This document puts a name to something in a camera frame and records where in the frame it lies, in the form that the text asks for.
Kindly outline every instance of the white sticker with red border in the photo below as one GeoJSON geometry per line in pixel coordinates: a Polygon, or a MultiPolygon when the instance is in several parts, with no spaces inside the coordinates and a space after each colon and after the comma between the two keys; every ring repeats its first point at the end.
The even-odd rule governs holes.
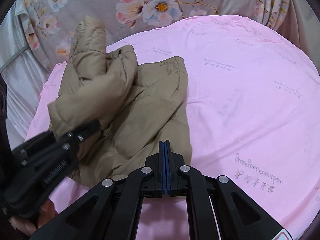
{"type": "Polygon", "coordinates": [[[292,240],[291,236],[285,229],[282,229],[274,238],[271,240],[292,240]]]}

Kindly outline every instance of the metal bolt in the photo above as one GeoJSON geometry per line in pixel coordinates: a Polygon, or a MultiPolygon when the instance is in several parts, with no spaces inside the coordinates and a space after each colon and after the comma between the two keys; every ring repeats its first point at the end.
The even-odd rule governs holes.
{"type": "Polygon", "coordinates": [[[152,171],[152,169],[150,167],[143,167],[141,169],[141,172],[144,174],[149,174],[152,171]]]}
{"type": "Polygon", "coordinates": [[[65,150],[68,150],[70,148],[70,144],[68,143],[65,143],[63,146],[62,146],[63,149],[65,150]]]}
{"type": "Polygon", "coordinates": [[[103,185],[104,187],[110,187],[112,184],[113,184],[113,181],[112,181],[111,179],[104,179],[104,180],[102,181],[102,185],[103,185]]]}
{"type": "Polygon", "coordinates": [[[190,171],[190,167],[188,165],[182,165],[180,167],[180,170],[183,172],[188,172],[188,171],[190,171]]]}
{"type": "Polygon", "coordinates": [[[219,181],[221,183],[227,183],[229,181],[229,178],[227,176],[222,175],[219,177],[219,181]]]}

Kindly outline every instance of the folded jacket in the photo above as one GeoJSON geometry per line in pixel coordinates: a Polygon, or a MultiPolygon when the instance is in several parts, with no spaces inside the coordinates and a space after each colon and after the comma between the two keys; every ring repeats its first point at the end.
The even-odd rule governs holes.
{"type": "Polygon", "coordinates": [[[185,108],[188,75],[184,60],[138,66],[131,45],[106,54],[104,26],[90,17],[80,22],[58,98],[49,104],[50,129],[59,138],[99,119],[100,132],[84,141],[79,166],[70,177],[92,187],[105,178],[127,177],[170,140],[173,152],[191,161],[185,108]]]}

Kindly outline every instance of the gray strap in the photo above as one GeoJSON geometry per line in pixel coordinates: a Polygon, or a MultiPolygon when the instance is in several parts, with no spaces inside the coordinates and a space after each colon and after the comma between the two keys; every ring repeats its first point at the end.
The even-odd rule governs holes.
{"type": "Polygon", "coordinates": [[[24,46],[23,48],[19,49],[19,51],[18,51],[17,53],[15,53],[11,58],[9,58],[9,59],[7,60],[6,63],[4,63],[3,66],[0,67],[0,73],[2,73],[2,72],[7,68],[7,66],[10,65],[10,63],[11,63],[12,61],[14,61],[22,52],[24,52],[24,51],[25,51],[26,49],[28,49],[28,48],[29,48],[29,45],[27,44],[27,45],[24,46]]]}

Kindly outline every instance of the pink tablecloth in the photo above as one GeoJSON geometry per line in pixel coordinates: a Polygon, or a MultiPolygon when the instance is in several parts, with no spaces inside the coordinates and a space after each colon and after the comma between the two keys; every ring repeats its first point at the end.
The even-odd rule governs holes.
{"type": "MultiPolygon", "coordinates": [[[[239,16],[188,18],[107,51],[124,44],[134,46],[139,64],[185,59],[191,165],[207,176],[229,176],[299,237],[320,208],[320,77],[308,57],[239,16]]],[[[46,105],[57,96],[65,64],[44,86],[29,137],[48,128],[46,105]]],[[[61,212],[85,191],[66,179],[51,199],[61,212]]],[[[145,201],[137,240],[187,238],[184,201],[145,201]]]]}

